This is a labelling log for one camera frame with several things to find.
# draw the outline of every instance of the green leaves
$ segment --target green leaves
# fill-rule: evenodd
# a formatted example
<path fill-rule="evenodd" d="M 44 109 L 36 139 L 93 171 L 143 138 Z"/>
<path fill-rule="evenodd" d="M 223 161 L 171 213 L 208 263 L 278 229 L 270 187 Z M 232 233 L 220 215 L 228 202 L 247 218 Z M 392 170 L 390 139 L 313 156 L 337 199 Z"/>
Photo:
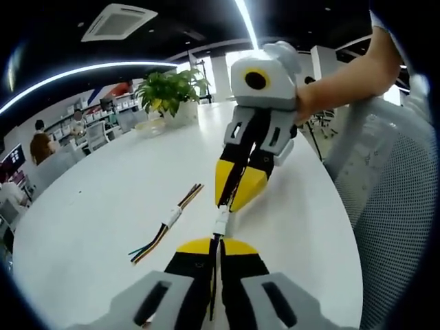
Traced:
<path fill-rule="evenodd" d="M 206 94 L 208 81 L 197 69 L 182 71 L 178 74 L 160 74 L 154 72 L 145 77 L 135 92 L 141 99 L 142 108 L 148 113 L 150 107 L 161 112 L 169 111 L 174 117 L 180 102 L 199 101 L 196 88 Z"/>

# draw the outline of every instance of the bundle of wires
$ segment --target bundle of wires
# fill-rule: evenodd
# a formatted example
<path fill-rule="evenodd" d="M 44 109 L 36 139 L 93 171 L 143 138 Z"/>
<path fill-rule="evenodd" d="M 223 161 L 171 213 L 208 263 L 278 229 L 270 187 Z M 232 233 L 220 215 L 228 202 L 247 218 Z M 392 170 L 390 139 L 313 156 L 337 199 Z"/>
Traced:
<path fill-rule="evenodd" d="M 188 204 L 194 199 L 194 197 L 197 196 L 197 194 L 200 192 L 200 190 L 204 187 L 202 184 L 195 184 L 192 186 L 191 190 L 188 194 L 177 204 L 177 208 L 173 209 L 171 213 L 170 219 L 168 221 L 163 221 L 159 232 L 156 234 L 155 238 L 148 243 L 147 245 L 134 250 L 129 253 L 129 256 L 132 254 L 135 254 L 135 256 L 131 259 L 131 262 L 133 264 L 137 264 L 139 261 L 141 261 L 148 253 L 153 251 L 153 249 L 159 244 L 159 242 L 162 240 L 162 238 L 165 236 L 165 234 L 170 230 L 171 226 L 176 222 L 176 220 L 180 217 L 180 214 L 182 213 L 182 210 L 188 206 Z"/>

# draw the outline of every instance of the white pot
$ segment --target white pot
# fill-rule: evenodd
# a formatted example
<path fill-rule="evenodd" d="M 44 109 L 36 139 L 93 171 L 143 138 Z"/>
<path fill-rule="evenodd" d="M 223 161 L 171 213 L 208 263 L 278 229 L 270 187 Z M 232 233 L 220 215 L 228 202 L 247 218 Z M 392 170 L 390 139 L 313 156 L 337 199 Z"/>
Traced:
<path fill-rule="evenodd" d="M 195 101 L 180 102 L 179 109 L 174 117 L 169 112 L 164 113 L 166 125 L 177 128 L 198 123 L 199 115 L 197 113 L 197 106 L 198 104 Z"/>

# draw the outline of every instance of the ceiling light strip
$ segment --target ceiling light strip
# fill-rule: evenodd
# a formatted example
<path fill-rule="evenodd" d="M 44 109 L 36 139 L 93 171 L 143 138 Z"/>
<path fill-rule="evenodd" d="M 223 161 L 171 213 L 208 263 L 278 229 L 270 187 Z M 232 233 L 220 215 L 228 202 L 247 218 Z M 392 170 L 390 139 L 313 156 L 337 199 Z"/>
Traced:
<path fill-rule="evenodd" d="M 235 3 L 240 10 L 243 20 L 245 21 L 247 32 L 249 33 L 249 37 L 252 42 L 252 47 L 257 50 L 259 48 L 259 44 L 256 40 L 254 26 L 252 25 L 252 21 L 250 20 L 248 8 L 246 7 L 244 0 L 235 0 Z"/>
<path fill-rule="evenodd" d="M 8 110 L 12 105 L 14 105 L 16 102 L 20 101 L 22 98 L 27 96 L 29 93 L 32 93 L 34 90 L 36 90 L 36 89 L 38 89 L 48 83 L 51 83 L 55 80 L 58 80 L 58 79 L 61 79 L 61 78 L 67 77 L 67 76 L 71 76 L 73 74 L 79 74 L 80 72 L 91 71 L 91 70 L 96 70 L 96 69 L 103 69 L 105 67 L 124 67 L 124 66 L 128 66 L 128 65 L 146 65 L 146 66 L 154 65 L 154 66 L 161 66 L 161 67 L 176 67 L 177 66 L 176 64 L 165 63 L 165 62 L 131 61 L 131 62 L 102 63 L 102 64 L 90 65 L 88 67 L 80 67 L 78 69 L 73 69 L 70 71 L 63 72 L 61 74 L 57 74 L 56 76 L 45 79 L 45 80 L 35 84 L 34 86 L 31 86 L 28 89 L 22 91 L 21 93 L 19 93 L 15 97 L 13 97 L 11 100 L 9 100 L 5 105 L 3 105 L 2 108 L 0 108 L 0 114 L 2 114 L 4 111 Z"/>

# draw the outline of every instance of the white connector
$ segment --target white connector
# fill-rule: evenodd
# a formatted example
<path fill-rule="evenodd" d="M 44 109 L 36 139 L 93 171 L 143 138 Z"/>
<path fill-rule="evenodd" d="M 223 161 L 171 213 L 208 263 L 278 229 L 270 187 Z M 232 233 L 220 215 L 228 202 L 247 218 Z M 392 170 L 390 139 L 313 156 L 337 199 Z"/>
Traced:
<path fill-rule="evenodd" d="M 219 207 L 219 216 L 215 219 L 214 234 L 225 236 L 226 226 L 230 218 L 229 206 L 222 205 Z"/>
<path fill-rule="evenodd" d="M 171 216 L 168 218 L 168 221 L 163 221 L 162 223 L 166 225 L 168 229 L 170 229 L 174 225 L 174 222 L 178 220 L 181 214 L 182 214 L 182 209 L 179 206 L 173 208 L 171 210 Z"/>

